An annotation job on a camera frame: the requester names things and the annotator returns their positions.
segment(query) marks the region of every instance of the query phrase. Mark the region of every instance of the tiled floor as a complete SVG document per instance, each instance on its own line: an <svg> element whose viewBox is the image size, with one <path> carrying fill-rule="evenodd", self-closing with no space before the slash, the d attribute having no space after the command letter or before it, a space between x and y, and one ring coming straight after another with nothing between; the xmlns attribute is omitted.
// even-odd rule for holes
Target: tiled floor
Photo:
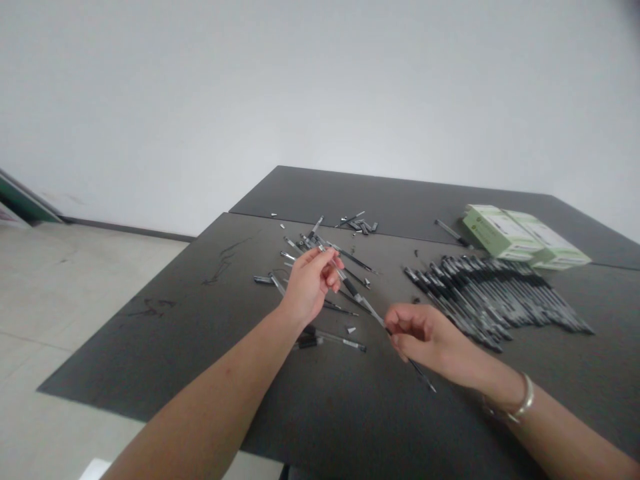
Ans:
<svg viewBox="0 0 640 480"><path fill-rule="evenodd" d="M35 389L186 246L79 225L0 227L3 480L77 480L142 428ZM225 478L276 479L280 470L240 452Z"/></svg>

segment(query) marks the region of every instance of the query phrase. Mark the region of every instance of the cardboard box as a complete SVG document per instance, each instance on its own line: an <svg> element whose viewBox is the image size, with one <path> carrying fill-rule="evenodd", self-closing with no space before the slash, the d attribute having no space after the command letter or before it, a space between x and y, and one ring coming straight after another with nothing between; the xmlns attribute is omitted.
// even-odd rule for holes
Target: cardboard box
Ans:
<svg viewBox="0 0 640 480"><path fill-rule="evenodd" d="M530 261L543 246L506 212L492 205L467 205L464 224L496 257Z"/></svg>
<svg viewBox="0 0 640 480"><path fill-rule="evenodd" d="M532 267L566 270L591 262L588 256L533 215L510 210L505 210L505 212L543 246L542 250L536 252L530 260L529 264Z"/></svg>

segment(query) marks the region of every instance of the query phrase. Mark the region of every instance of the table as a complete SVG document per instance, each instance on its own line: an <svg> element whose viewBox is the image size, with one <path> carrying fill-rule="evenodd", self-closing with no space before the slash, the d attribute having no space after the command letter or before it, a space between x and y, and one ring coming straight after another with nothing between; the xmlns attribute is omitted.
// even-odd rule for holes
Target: table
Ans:
<svg viewBox="0 0 640 480"><path fill-rule="evenodd" d="M232 213L336 225L365 210L368 224L385 235L455 243L440 219L464 237L460 221L469 203L522 211L542 220L599 265L640 269L640 245L551 195L446 185L278 166L231 210Z"/></svg>
<svg viewBox="0 0 640 480"><path fill-rule="evenodd" d="M310 228L223 214L39 391L148 421L278 304L276 288L258 285L252 276L286 268L279 251L293 252L283 235L297 239ZM348 230L327 227L319 233L346 249L354 245L356 256L382 273L366 275L372 290L365 293L380 312L393 301L421 295L401 266L468 253L456 245L388 235L353 238ZM551 274L549 280L597 335L556 327L515 330L500 358L528 372L600 434L639 458L640 272L588 265ZM357 308L340 297L333 300ZM470 392L434 373L437 394L418 381L372 317L323 310L315 325L343 336L346 326L354 326L353 338L368 351L326 342L292 352L243 450L330 477L541 475Z"/></svg>

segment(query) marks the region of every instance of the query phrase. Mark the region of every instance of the bracelet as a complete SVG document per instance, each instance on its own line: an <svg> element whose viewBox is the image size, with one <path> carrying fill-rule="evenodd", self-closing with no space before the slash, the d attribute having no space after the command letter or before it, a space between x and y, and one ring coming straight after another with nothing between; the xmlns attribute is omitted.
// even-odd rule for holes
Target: bracelet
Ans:
<svg viewBox="0 0 640 480"><path fill-rule="evenodd" d="M527 392L525 394L525 399L522 400L522 404L520 405L520 408L516 410L516 412L514 413L500 412L499 413L496 410L492 409L487 404L487 398L484 395L482 396L484 408L486 412L488 412L488 414L490 414L492 417L495 417L498 420L502 420L502 421L511 420L514 423L520 423L519 418L522 417L533 405L533 382L531 381L531 379L526 373L524 372L520 372L520 373L522 373L522 376L525 378Z"/></svg>

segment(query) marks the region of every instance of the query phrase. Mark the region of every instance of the white wall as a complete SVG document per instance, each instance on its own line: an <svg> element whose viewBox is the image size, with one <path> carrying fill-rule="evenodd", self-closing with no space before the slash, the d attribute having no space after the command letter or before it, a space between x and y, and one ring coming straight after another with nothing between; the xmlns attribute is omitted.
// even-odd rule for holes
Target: white wall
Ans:
<svg viewBox="0 0 640 480"><path fill-rule="evenodd" d="M632 13L4 0L0 167L65 215L191 235L284 164L552 193L640 241Z"/></svg>

